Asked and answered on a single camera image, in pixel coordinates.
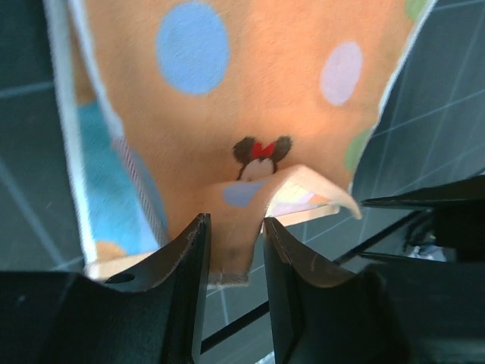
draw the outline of black mouse ear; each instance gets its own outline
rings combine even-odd
[[[251,156],[252,147],[255,145],[256,138],[247,136],[233,147],[234,158],[239,163],[247,165],[253,160]]]
[[[276,141],[273,154],[271,155],[273,162],[278,163],[281,159],[285,158],[291,149],[291,145],[292,142],[289,136],[280,136]]]

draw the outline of minnie mouse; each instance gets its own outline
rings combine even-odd
[[[247,136],[233,147],[234,158],[242,164],[237,180],[249,182],[270,176],[278,170],[278,162],[288,154],[292,141],[281,136],[266,147],[252,136]]]

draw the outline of blue polka dot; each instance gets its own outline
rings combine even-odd
[[[245,182],[231,184],[224,188],[222,197],[228,205],[233,207],[248,207],[252,198],[263,186],[263,182]]]
[[[204,95],[223,80],[229,39],[223,21],[209,4],[184,2],[170,10],[156,42],[161,73],[179,91]]]

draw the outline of red bow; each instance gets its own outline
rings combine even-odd
[[[275,142],[272,142],[266,148],[263,148],[263,145],[260,142],[256,142],[251,149],[251,155],[254,159],[257,158],[270,158],[273,155],[274,147],[276,146]]]

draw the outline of towel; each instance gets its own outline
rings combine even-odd
[[[155,242],[139,227],[129,235],[162,246],[210,213],[213,285],[247,282],[264,216],[344,206],[360,218],[347,191],[434,2],[69,0],[84,70],[78,122],[97,110],[89,118],[105,123],[128,173],[109,173],[110,198],[91,216],[124,209],[111,199],[119,187],[124,213],[143,215]],[[91,103],[81,104],[82,87]],[[84,190],[93,193],[89,177]],[[123,250],[113,257],[141,251],[122,235],[95,240]]]

